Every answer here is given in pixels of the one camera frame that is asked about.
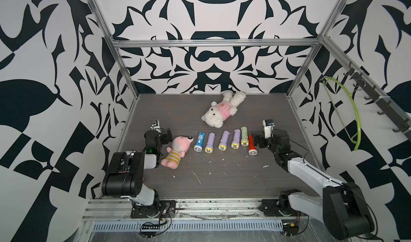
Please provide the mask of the green flashlight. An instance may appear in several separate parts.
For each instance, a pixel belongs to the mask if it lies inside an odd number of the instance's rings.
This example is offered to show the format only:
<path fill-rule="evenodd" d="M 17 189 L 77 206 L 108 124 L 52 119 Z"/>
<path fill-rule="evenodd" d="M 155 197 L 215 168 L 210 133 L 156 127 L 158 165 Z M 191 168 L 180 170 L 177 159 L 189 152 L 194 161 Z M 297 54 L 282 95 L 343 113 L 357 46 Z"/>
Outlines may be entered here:
<path fill-rule="evenodd" d="M 249 145 L 248 128 L 246 126 L 241 127 L 241 145 L 247 147 Z"/>

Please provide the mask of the purple flashlight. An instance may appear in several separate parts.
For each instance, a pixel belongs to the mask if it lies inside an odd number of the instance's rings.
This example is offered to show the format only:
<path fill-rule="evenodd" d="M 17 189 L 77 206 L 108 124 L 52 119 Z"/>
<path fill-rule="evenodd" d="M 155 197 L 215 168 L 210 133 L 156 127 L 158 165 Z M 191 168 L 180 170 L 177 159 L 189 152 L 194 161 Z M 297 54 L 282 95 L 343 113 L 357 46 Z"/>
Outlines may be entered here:
<path fill-rule="evenodd" d="M 240 137 L 241 137 L 241 130 L 235 129 L 234 134 L 233 134 L 233 140 L 231 143 L 231 147 L 235 150 L 239 149 L 241 146 Z"/>
<path fill-rule="evenodd" d="M 221 140 L 219 142 L 219 146 L 218 146 L 218 149 L 220 151 L 226 151 L 227 150 L 229 136 L 230 136 L 229 131 L 227 131 L 227 130 L 223 131 L 223 134 L 222 134 Z"/>

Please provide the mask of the blue flashlight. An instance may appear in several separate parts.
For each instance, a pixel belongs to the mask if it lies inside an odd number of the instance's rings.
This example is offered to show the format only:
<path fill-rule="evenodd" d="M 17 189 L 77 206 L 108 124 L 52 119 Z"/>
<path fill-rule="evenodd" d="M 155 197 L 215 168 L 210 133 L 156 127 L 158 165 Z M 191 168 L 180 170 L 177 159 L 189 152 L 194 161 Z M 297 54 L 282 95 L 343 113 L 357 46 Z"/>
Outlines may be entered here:
<path fill-rule="evenodd" d="M 205 135 L 206 134 L 204 132 L 199 133 L 198 139 L 193 148 L 196 152 L 201 152 L 203 150 L 203 142 L 204 142 Z"/>

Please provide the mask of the purple flashlight sideways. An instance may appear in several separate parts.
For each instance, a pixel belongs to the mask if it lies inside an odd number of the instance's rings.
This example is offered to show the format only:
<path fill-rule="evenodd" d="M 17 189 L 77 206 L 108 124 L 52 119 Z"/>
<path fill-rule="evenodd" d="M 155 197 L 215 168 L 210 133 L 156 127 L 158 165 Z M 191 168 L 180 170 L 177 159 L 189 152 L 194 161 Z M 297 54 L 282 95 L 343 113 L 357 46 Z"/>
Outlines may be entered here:
<path fill-rule="evenodd" d="M 208 136 L 208 140 L 204 149 L 204 151 L 208 154 L 211 154 L 214 151 L 215 137 L 216 136 L 213 132 L 211 132 Z"/>

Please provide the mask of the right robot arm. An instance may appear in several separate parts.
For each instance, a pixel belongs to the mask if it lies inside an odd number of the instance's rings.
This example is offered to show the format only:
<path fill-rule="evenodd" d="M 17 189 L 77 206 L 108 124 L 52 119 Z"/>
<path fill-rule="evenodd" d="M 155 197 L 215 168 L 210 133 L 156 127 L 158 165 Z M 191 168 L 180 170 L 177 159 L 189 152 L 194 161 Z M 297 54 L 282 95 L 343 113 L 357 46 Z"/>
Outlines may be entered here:
<path fill-rule="evenodd" d="M 370 239 L 377 232 L 374 212 L 360 187 L 333 178 L 311 165 L 305 157 L 291 149 L 290 137 L 285 130 L 272 129 L 266 135 L 250 134 L 248 140 L 250 151 L 257 147 L 268 149 L 281 168 L 317 193 L 313 197 L 299 189 L 282 191 L 276 202 L 262 202 L 260 210 L 265 215 L 304 213 L 323 223 L 338 240 L 359 236 Z"/>

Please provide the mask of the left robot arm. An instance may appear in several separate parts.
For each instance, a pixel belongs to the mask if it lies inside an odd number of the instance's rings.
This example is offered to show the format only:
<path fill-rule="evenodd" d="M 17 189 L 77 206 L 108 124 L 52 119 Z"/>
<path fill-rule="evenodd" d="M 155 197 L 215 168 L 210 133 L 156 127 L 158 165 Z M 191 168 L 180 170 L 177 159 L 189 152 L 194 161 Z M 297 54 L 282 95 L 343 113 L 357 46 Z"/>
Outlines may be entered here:
<path fill-rule="evenodd" d="M 159 167 L 162 146 L 172 141 L 171 130 L 151 129 L 144 134 L 144 141 L 141 151 L 113 154 L 101 185 L 103 196 L 126 198 L 141 207 L 159 204 L 158 193 L 143 183 L 143 173 Z"/>

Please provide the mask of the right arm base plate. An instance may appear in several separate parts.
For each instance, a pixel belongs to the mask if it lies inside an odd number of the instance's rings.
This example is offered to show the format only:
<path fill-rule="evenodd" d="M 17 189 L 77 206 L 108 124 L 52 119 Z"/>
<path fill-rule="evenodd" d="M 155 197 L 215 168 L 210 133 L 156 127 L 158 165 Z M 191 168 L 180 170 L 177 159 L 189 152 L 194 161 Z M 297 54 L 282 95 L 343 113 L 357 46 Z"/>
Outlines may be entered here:
<path fill-rule="evenodd" d="M 265 217 L 306 217 L 307 215 L 292 209 L 283 199 L 263 199 L 259 210 Z"/>

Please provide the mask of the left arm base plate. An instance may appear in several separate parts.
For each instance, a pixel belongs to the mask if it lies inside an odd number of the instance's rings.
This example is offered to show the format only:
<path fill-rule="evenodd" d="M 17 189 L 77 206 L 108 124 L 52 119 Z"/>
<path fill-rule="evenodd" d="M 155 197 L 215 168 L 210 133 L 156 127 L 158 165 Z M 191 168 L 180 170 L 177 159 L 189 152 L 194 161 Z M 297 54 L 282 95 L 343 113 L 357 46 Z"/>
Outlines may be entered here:
<path fill-rule="evenodd" d="M 159 216 L 168 217 L 168 215 L 174 217 L 176 203 L 175 200 L 160 200 L 155 201 L 151 206 L 139 206 L 133 202 L 130 218 L 156 218 Z"/>

